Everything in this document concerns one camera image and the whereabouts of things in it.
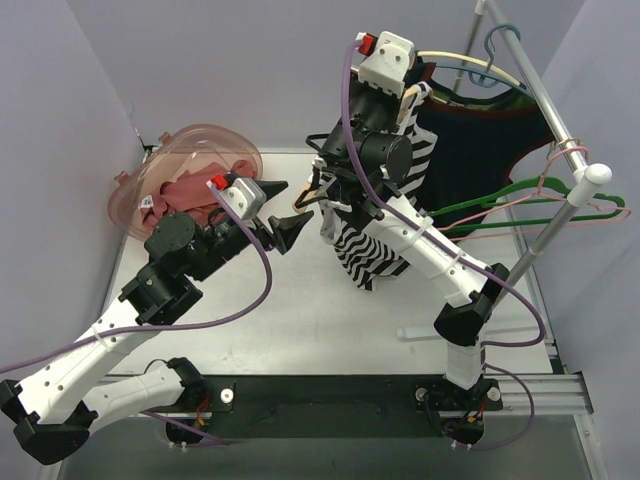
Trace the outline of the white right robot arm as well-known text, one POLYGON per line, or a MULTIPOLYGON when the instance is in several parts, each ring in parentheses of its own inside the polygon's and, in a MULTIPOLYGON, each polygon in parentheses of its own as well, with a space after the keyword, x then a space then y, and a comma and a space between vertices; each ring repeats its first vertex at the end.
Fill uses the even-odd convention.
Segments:
POLYGON ((319 206, 321 236, 358 288, 370 291, 408 268, 436 287, 443 297, 433 321, 446 343, 443 394, 464 408, 479 395, 485 325, 507 271, 459 248, 418 202, 438 143, 436 133, 417 123, 431 97, 425 81, 400 98, 349 72, 341 98, 348 112, 317 147, 295 205, 319 206))

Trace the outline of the black white striped tank top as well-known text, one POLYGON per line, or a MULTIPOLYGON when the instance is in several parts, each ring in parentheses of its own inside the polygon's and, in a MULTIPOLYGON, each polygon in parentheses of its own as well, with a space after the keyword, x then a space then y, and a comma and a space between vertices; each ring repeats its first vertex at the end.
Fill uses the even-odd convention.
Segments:
MULTIPOLYGON (((432 87, 428 82, 420 81, 407 93, 409 99, 401 107, 399 127, 409 138, 413 153, 411 167, 398 188, 407 201, 415 205, 438 136, 417 125, 420 108, 433 97, 432 87)), ((320 213, 320 236, 333 248, 341 267, 357 288, 372 291, 378 279, 398 277, 409 267, 408 261, 386 243, 388 236, 380 227, 373 223, 358 227, 354 220, 344 219, 344 213, 327 201, 320 203, 320 213)))

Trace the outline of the beige wooden hanger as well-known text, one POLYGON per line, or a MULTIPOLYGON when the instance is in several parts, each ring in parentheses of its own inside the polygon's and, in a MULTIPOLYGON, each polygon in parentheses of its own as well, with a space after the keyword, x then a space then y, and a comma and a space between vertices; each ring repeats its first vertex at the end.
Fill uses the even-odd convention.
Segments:
MULTIPOLYGON (((403 102, 409 99, 408 89, 400 98, 398 122, 403 102)), ((316 158, 308 185, 294 201, 297 211, 322 201, 346 212, 360 208, 367 192, 359 171, 381 198, 386 197, 387 188, 398 187, 407 176, 413 149, 406 135, 369 133, 352 138, 351 131, 344 128, 346 121, 340 118, 329 133, 307 136, 306 143, 315 150, 316 158)))

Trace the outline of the rust red tank top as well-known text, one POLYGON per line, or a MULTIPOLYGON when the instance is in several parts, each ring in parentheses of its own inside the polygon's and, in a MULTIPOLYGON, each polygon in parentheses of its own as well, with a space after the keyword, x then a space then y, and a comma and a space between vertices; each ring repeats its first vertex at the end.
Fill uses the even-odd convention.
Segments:
POLYGON ((176 212, 186 213, 204 225, 208 215, 218 206, 207 182, 229 171, 250 178, 255 176, 254 166, 248 160, 238 160, 232 167, 210 163, 194 172, 185 170, 176 180, 155 187, 138 204, 143 228, 150 231, 163 217, 176 212))

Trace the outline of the navy blue garment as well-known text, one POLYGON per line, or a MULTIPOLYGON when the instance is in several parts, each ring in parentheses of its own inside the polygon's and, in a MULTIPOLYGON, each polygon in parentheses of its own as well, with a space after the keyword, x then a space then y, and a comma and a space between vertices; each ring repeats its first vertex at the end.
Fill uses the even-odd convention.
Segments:
MULTIPOLYGON (((435 69, 434 63, 420 61, 406 81, 434 80, 435 69)), ((414 205, 422 213, 509 186, 514 166, 553 140, 535 101, 515 110, 472 110, 440 104, 433 95, 420 108, 417 125, 438 136, 414 205)))

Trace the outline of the pink wire hanger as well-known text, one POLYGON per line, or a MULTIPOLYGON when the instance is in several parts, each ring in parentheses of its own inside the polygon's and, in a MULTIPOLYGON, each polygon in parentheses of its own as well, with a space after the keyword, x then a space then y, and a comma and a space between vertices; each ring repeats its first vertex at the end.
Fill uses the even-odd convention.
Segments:
POLYGON ((626 206, 619 196, 605 195, 598 190, 610 181, 611 172, 604 164, 588 164, 573 172, 576 185, 567 187, 558 178, 550 177, 550 170, 555 159, 564 154, 581 153, 585 158, 589 156, 586 147, 577 145, 560 151, 550 150, 547 155, 545 169, 540 176, 522 180, 504 187, 490 195, 478 197, 441 209, 431 211, 429 216, 438 220, 446 215, 461 213, 463 216, 445 226, 440 226, 452 241, 467 238, 476 230, 495 229, 496 236, 540 233, 551 225, 550 218, 534 218, 529 220, 508 220, 487 223, 485 219, 499 211, 507 211, 518 205, 559 203, 563 207, 581 209, 589 206, 595 210, 589 215, 571 214, 571 222, 581 222, 585 225, 609 224, 627 219, 632 210, 626 206))

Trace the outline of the green plastic hanger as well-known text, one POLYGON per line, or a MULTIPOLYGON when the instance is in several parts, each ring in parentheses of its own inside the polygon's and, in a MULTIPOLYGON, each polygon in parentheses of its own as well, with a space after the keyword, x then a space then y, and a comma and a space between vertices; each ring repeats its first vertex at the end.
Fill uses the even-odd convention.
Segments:
MULTIPOLYGON (((539 176, 512 183, 488 195, 429 211, 428 215, 433 219, 441 219, 445 215, 462 214, 468 210, 472 210, 474 207, 479 207, 479 212, 463 216, 451 222, 449 225, 440 227, 440 230, 443 232, 452 232, 455 234, 516 226, 546 226, 551 222, 551 218, 489 223, 486 223, 484 219, 490 213, 519 205, 567 203, 570 191, 571 189, 559 178, 543 178, 539 176)), ((609 223, 610 221, 615 221, 620 215, 626 219, 631 214, 631 210, 626 206, 625 200, 616 195, 597 192, 587 205, 593 208, 595 213, 575 215, 570 219, 571 223, 609 223)))

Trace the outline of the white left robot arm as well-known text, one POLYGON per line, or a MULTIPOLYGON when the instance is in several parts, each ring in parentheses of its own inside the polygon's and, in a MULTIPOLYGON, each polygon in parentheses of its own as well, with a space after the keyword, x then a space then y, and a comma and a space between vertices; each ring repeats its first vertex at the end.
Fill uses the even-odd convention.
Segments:
POLYGON ((163 360, 141 375, 108 385, 102 379, 161 332, 180 323, 203 294, 196 282, 253 246, 261 261, 287 253, 313 214, 271 216, 259 211, 288 186, 232 174, 207 181, 217 203, 206 224, 185 212, 164 215, 144 243, 147 263, 73 344, 37 358, 41 369, 1 383, 1 410, 13 422, 20 447, 42 465, 75 453, 98 430, 158 407, 199 409, 205 380, 186 358, 163 360))

